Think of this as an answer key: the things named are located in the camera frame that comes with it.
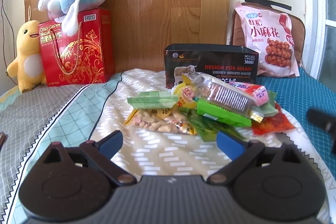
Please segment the dark green snack packet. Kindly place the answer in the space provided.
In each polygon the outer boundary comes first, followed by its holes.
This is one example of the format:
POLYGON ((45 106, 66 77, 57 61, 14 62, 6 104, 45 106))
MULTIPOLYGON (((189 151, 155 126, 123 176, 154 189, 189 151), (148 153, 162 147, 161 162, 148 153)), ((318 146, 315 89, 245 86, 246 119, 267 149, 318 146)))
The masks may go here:
POLYGON ((226 132, 228 135, 244 140, 244 137, 238 133, 234 127, 225 123, 217 122, 213 119, 199 115, 195 109, 181 108, 190 125, 194 127, 202 141, 216 141, 218 132, 226 132))

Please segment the red spicy snack packet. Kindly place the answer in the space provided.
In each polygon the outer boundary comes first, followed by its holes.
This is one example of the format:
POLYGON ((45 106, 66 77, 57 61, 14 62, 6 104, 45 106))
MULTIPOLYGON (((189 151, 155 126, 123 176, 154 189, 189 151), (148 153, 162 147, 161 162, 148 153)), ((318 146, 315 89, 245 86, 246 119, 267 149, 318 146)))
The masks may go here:
POLYGON ((273 132, 284 132, 295 129, 285 114, 282 113, 280 106, 277 106, 278 113, 272 117, 265 117, 258 122, 252 122, 252 132, 255 135, 265 135, 273 132))

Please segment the bright green snack pack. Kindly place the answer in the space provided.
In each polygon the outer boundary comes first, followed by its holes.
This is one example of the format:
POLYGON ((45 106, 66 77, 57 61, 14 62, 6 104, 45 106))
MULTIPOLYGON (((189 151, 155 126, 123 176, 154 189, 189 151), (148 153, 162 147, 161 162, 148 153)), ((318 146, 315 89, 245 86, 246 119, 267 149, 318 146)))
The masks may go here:
POLYGON ((242 115, 228 111, 220 106, 204 99, 197 101, 197 113, 217 122, 225 123, 234 127, 251 127, 252 121, 242 115))

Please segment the pink candy box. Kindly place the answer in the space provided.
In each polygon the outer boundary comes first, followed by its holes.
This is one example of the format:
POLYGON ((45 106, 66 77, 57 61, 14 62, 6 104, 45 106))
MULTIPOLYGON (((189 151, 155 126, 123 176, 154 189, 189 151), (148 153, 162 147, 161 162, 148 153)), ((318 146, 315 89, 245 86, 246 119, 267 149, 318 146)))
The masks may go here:
POLYGON ((254 100, 256 101, 257 106, 264 105, 269 101, 269 96, 266 87, 262 85, 233 82, 233 81, 229 82, 229 84, 253 97, 254 100))

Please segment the clear cracker tray pack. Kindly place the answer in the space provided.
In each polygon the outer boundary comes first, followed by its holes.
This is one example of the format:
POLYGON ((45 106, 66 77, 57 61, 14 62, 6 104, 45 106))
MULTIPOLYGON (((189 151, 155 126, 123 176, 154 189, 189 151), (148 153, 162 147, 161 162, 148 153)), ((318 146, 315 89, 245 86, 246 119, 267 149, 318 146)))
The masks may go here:
POLYGON ((248 93, 205 73, 187 73, 182 79, 196 87, 195 94, 207 103, 260 123, 264 114, 248 93))

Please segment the peanut snack bag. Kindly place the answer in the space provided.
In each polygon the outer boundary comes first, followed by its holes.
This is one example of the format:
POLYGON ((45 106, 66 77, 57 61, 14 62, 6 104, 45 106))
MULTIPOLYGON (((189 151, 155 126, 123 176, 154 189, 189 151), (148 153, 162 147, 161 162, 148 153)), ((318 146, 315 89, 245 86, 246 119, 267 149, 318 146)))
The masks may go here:
POLYGON ((134 109, 124 122, 125 126, 153 132, 196 135, 197 131, 177 108, 134 109))

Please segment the pale green snack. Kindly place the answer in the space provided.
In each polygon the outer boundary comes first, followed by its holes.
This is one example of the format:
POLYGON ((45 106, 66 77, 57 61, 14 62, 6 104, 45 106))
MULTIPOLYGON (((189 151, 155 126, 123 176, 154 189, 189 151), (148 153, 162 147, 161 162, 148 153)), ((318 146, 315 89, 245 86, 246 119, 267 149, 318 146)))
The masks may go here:
POLYGON ((177 95, 160 91, 141 92, 127 98, 134 109, 171 109, 178 101, 177 95))

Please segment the yellow lid jelly cup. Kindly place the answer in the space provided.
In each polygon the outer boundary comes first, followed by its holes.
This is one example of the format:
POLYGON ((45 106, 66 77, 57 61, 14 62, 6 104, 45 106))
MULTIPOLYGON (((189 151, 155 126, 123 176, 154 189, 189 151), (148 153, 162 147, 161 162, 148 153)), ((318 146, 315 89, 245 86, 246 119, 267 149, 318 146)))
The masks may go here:
POLYGON ((195 87, 191 84, 181 83, 173 88, 173 95, 178 97, 177 107, 188 109, 197 108, 197 102, 194 100, 195 87))

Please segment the teal patterned cloth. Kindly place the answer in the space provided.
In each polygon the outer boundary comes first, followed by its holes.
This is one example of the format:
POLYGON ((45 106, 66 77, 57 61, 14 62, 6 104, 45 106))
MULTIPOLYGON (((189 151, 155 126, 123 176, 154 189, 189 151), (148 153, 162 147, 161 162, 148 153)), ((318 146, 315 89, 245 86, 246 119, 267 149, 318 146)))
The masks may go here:
POLYGON ((299 69, 299 77, 274 78, 258 76, 256 83, 277 93, 279 105, 302 125, 314 148, 335 175, 335 155, 331 153, 332 139, 327 132, 310 122, 306 117, 309 108, 335 115, 335 92, 299 69))

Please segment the patterned bed sheet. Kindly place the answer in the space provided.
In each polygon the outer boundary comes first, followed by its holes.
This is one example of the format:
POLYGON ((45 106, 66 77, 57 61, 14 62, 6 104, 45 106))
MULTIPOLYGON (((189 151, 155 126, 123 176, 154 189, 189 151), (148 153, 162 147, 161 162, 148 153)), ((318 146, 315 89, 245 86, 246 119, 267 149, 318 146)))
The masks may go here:
POLYGON ((1 97, 1 223, 22 223, 26 215, 17 188, 45 149, 59 141, 77 147, 120 130, 123 146, 113 162, 135 177, 209 176, 230 162, 214 142, 199 136, 152 132, 124 125, 132 111, 127 98, 163 90, 165 74, 133 69, 105 84, 40 86, 25 94, 12 89, 1 97))

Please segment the black sheep print box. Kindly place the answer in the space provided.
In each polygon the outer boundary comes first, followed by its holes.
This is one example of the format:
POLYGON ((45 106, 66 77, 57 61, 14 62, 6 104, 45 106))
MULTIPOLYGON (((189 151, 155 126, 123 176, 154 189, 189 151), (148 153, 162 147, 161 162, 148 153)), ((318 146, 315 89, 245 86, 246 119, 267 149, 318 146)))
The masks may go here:
POLYGON ((256 82, 259 54, 246 47, 219 44, 171 44, 163 52, 166 87, 186 73, 202 72, 226 83, 256 82))

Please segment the red gift box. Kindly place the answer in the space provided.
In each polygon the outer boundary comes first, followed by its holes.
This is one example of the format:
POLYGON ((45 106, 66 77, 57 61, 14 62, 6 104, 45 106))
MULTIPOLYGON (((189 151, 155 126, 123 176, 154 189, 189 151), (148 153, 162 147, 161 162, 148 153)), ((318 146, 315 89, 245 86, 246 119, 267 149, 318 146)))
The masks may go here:
POLYGON ((100 84, 115 73, 110 11, 79 12, 79 31, 62 32, 63 18, 39 24, 41 55, 48 86, 100 84))

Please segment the pink fried twist snack bag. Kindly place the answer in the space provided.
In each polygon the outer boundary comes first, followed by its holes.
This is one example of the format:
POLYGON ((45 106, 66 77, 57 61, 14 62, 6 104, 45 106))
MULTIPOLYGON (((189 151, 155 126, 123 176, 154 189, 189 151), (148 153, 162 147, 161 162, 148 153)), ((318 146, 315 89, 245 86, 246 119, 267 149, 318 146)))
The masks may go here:
POLYGON ((298 77, 294 56, 292 23, 288 14, 235 3, 245 46, 259 54, 257 74, 268 77, 298 77))

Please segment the yellow duck plush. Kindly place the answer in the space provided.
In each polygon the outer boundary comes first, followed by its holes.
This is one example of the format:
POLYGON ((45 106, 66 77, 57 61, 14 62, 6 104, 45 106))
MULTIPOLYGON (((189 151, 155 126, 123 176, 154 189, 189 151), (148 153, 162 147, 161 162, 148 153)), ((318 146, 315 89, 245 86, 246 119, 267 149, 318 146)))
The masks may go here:
POLYGON ((7 66, 9 77, 17 77, 21 93, 47 83, 39 42, 39 22, 29 20, 17 34, 17 57, 7 66))

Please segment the brown cushion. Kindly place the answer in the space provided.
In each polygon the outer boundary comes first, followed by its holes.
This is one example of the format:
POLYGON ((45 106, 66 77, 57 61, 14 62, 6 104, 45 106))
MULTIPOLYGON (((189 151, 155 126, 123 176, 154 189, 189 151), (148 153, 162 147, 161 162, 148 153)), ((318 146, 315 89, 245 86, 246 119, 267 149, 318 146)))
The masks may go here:
MULTIPOLYGON (((243 2, 242 5, 246 5, 246 6, 258 8, 258 9, 263 9, 263 10, 270 10, 278 14, 282 13, 282 11, 280 10, 276 10, 276 9, 266 7, 263 5, 259 5, 256 3, 252 3, 252 2, 243 2)), ((300 18, 294 15, 291 15, 291 14, 288 14, 288 15, 292 23, 291 34, 294 39, 295 59, 297 60, 298 65, 303 68, 302 52, 303 52, 303 46, 305 42, 305 35, 306 35, 305 26, 300 18)), ((235 10, 233 11, 233 14, 232 14, 232 26, 231 26, 231 32, 230 32, 229 45, 245 46, 241 20, 235 10)))

